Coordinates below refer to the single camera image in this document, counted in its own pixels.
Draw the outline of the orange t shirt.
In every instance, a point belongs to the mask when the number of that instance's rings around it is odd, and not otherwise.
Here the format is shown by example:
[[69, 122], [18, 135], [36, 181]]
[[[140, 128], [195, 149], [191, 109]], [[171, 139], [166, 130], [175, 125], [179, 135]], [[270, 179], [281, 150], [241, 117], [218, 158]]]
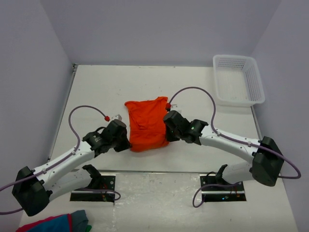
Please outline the orange t shirt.
[[144, 152], [169, 145], [163, 122], [167, 113], [165, 109], [167, 103], [167, 97], [125, 102], [129, 116], [131, 151]]

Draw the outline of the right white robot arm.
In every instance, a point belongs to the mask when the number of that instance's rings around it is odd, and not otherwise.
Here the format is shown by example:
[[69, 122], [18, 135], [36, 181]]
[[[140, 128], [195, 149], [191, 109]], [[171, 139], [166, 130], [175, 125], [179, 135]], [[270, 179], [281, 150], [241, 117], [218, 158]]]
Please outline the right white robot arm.
[[222, 165], [211, 181], [212, 184], [226, 186], [255, 180], [265, 186], [275, 186], [284, 161], [273, 154], [280, 153], [273, 139], [264, 137], [257, 141], [258, 147], [239, 144], [213, 131], [207, 122], [199, 119], [188, 121], [177, 111], [168, 112], [163, 122], [169, 142], [183, 140], [189, 144], [210, 146], [243, 159], [239, 164]]

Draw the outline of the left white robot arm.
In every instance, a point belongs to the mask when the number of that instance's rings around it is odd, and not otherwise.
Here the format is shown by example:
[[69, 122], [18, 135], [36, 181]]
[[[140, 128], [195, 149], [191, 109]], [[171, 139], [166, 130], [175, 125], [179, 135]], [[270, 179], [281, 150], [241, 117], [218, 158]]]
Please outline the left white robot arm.
[[17, 173], [12, 194], [25, 213], [40, 213], [52, 200], [76, 189], [88, 188], [99, 171], [86, 162], [113, 149], [121, 152], [131, 147], [125, 123], [112, 120], [106, 127], [85, 135], [80, 143], [56, 159], [31, 170]]

